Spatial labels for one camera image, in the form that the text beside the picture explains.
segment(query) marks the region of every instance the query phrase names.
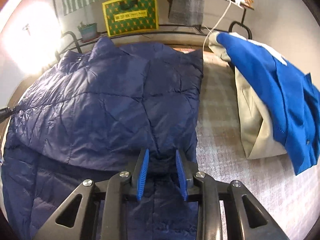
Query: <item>gray towel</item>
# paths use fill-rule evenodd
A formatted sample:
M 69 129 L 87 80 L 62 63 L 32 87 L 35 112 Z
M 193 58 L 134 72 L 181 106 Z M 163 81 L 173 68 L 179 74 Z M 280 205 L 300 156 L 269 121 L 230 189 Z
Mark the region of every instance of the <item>gray towel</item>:
M 169 22 L 187 26 L 201 25 L 204 0 L 172 0 Z

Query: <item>blue gripper pad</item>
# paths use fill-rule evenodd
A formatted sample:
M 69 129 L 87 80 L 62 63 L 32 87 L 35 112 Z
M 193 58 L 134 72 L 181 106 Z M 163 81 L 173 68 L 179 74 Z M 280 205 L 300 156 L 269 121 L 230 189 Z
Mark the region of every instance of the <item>blue gripper pad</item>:
M 137 184 L 137 199 L 141 200 L 143 196 L 144 186 L 146 184 L 146 177 L 148 172 L 148 164 L 149 164 L 149 149 L 146 149 L 143 162 L 141 165 L 140 174 L 138 177 L 138 184 Z
M 179 150 L 176 150 L 176 167 L 178 172 L 178 179 L 180 184 L 180 193 L 184 199 L 184 201 L 187 201 L 188 198 L 188 192 L 187 192 L 187 178 L 186 174 L 183 168 L 181 156 L 179 153 Z

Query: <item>dark blue jacket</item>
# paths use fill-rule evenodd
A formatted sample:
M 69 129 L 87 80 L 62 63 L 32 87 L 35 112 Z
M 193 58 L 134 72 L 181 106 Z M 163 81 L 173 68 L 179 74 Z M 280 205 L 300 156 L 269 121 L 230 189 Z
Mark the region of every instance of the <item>dark blue jacket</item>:
M 128 205 L 129 239 L 194 239 L 196 205 L 180 196 L 175 149 L 196 162 L 202 52 L 159 43 L 117 48 L 101 38 L 45 72 L 12 116 L 2 166 L 8 220 L 21 240 L 37 232 L 83 181 L 109 179 L 150 150 L 145 195 Z
M 265 48 L 220 33 L 217 42 L 267 106 L 273 136 L 291 158 L 297 174 L 317 164 L 320 146 L 320 93 L 289 61 L 282 64 Z

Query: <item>bright light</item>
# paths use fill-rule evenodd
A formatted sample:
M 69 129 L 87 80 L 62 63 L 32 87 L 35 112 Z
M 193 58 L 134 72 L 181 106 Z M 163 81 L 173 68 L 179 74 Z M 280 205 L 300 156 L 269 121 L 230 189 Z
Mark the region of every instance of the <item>bright light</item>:
M 35 2 L 25 8 L 5 32 L 5 47 L 26 73 L 37 73 L 54 61 L 54 52 L 60 47 L 59 22 L 44 2 Z

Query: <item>triangular cutout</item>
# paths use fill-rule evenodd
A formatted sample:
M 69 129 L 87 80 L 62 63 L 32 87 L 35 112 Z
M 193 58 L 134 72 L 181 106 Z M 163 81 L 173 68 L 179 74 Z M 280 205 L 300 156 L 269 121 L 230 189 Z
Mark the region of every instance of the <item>triangular cutout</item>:
M 56 223 L 68 228 L 72 228 L 75 225 L 81 199 L 81 194 L 76 195 L 76 197 L 70 202 L 60 216 L 57 217 Z
M 242 196 L 242 201 L 250 228 L 265 226 L 268 223 L 260 211 L 251 203 L 247 195 Z

